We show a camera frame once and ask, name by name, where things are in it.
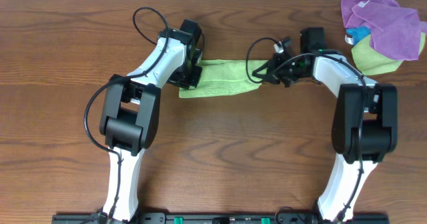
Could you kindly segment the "green microfiber cloth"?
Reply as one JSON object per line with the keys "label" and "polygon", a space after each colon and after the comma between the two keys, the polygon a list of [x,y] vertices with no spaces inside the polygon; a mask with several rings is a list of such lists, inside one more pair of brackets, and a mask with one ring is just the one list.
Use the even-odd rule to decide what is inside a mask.
{"label": "green microfiber cloth", "polygon": [[197,87],[179,89],[179,98],[219,97],[256,90],[261,83],[249,80],[246,69],[251,73],[266,60],[201,60],[201,77]]}

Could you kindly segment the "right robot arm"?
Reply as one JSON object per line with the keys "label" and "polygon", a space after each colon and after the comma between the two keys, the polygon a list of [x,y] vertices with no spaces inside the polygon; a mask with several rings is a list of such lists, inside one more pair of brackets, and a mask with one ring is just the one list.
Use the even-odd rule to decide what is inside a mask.
{"label": "right robot arm", "polygon": [[288,207],[275,214],[276,223],[389,223],[386,214],[356,214],[354,205],[369,174],[396,148],[396,87],[366,77],[341,52],[328,48],[321,27],[301,30],[300,54],[291,52],[291,42],[289,37],[276,40],[273,57],[246,75],[252,83],[325,85],[337,99],[331,130],[336,157],[313,211]]}

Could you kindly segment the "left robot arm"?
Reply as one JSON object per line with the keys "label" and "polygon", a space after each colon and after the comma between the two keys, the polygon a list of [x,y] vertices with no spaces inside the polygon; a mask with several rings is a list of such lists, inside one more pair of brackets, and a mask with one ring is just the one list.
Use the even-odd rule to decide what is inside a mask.
{"label": "left robot arm", "polygon": [[194,21],[184,20],[179,29],[163,30],[149,57],[120,83],[106,90],[99,132],[110,151],[107,199],[103,223],[131,223],[138,208],[137,186],[144,152],[151,146],[159,124],[162,87],[170,83],[182,89],[196,87],[203,51],[196,47],[203,33]]}

